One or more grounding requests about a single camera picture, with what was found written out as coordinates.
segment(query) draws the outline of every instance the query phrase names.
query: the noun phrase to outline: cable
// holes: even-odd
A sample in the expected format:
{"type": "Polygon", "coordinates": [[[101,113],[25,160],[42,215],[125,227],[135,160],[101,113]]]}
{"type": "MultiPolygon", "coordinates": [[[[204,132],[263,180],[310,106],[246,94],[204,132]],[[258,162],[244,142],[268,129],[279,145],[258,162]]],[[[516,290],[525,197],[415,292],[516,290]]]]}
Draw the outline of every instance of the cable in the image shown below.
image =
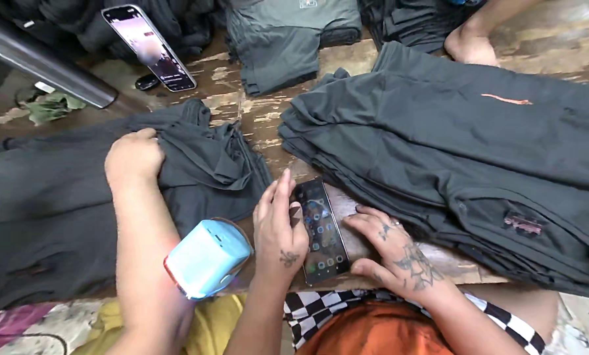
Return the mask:
{"type": "Polygon", "coordinates": [[[47,334],[47,333],[29,333],[29,334],[0,334],[0,337],[15,337],[15,338],[33,338],[33,337],[50,337],[50,338],[54,338],[57,341],[60,342],[60,344],[62,345],[62,354],[63,355],[69,355],[69,346],[67,345],[67,342],[64,341],[64,339],[62,339],[62,337],[60,337],[59,335],[55,335],[55,334],[47,334]]]}

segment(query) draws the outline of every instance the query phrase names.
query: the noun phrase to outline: foot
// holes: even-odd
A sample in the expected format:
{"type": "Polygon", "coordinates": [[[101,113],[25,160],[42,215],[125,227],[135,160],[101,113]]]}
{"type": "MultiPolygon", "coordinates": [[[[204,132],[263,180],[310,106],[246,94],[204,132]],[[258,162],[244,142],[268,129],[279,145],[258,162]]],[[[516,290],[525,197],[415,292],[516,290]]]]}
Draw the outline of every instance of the foot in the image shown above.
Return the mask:
{"type": "Polygon", "coordinates": [[[500,66],[488,37],[476,35],[467,28],[464,30],[464,25],[450,32],[443,43],[448,54],[457,62],[500,66]]]}

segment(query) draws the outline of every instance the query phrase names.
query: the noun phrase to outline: metal pipe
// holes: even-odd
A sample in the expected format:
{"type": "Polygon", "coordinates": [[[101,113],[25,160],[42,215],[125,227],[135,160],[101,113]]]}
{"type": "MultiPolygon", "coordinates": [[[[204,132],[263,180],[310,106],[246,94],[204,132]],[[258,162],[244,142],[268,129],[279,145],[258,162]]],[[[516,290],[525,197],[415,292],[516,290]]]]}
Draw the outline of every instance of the metal pipe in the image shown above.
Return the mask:
{"type": "Polygon", "coordinates": [[[117,91],[0,16],[0,60],[100,109],[117,91]]]}

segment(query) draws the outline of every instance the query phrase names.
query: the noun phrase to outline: tattoo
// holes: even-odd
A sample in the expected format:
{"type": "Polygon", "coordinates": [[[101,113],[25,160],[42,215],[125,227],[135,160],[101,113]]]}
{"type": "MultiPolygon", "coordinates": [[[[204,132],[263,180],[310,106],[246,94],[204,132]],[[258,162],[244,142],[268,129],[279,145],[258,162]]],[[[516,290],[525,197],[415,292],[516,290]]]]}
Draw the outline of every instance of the tattoo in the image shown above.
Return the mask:
{"type": "Polygon", "coordinates": [[[288,214],[290,214],[290,228],[294,228],[301,220],[300,218],[295,217],[295,214],[299,212],[300,208],[300,206],[296,206],[288,210],[288,214]]]}
{"type": "Polygon", "coordinates": [[[405,245],[404,253],[405,257],[393,263],[402,270],[411,271],[411,278],[415,281],[414,291],[432,286],[435,280],[443,280],[443,275],[432,266],[415,244],[405,245]]]}
{"type": "Polygon", "coordinates": [[[299,254],[295,254],[291,251],[287,251],[284,253],[283,249],[281,250],[281,257],[279,257],[279,261],[284,263],[286,268],[290,268],[294,262],[299,258],[299,254]]]}
{"type": "Polygon", "coordinates": [[[380,236],[380,238],[382,238],[382,241],[386,241],[387,237],[388,237],[388,233],[389,230],[391,229],[391,227],[389,227],[386,224],[382,224],[382,231],[378,233],[378,235],[380,236]]]}

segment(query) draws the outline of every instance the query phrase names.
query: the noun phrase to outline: smartphone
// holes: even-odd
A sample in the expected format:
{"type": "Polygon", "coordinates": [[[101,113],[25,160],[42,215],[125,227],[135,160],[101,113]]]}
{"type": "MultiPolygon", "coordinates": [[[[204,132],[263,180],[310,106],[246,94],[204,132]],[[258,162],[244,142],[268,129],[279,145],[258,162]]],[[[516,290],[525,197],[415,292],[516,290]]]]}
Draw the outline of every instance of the smartphone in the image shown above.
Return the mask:
{"type": "Polygon", "coordinates": [[[301,204],[303,223],[310,237],[303,264],[306,283],[316,284],[349,271],[349,258],[323,180],[316,177],[302,182],[295,186],[293,195],[301,204]]]}
{"type": "Polygon", "coordinates": [[[196,88],[195,79],[139,6],[115,6],[102,10],[101,14],[168,90],[196,88]]]}

